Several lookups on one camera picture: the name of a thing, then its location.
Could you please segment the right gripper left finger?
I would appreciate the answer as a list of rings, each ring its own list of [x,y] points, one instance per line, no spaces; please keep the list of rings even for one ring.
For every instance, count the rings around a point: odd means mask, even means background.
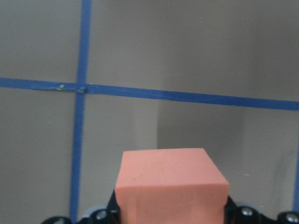
[[[112,195],[107,204],[107,215],[110,224],[120,224],[121,223],[121,213],[120,207],[116,201],[115,190],[113,190]]]

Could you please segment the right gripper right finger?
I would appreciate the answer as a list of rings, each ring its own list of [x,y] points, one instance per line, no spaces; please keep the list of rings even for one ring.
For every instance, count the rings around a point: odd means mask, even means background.
[[[237,209],[237,205],[233,201],[233,199],[228,196],[227,203],[224,207],[224,224],[233,224],[234,221],[234,216],[235,216],[235,211]]]

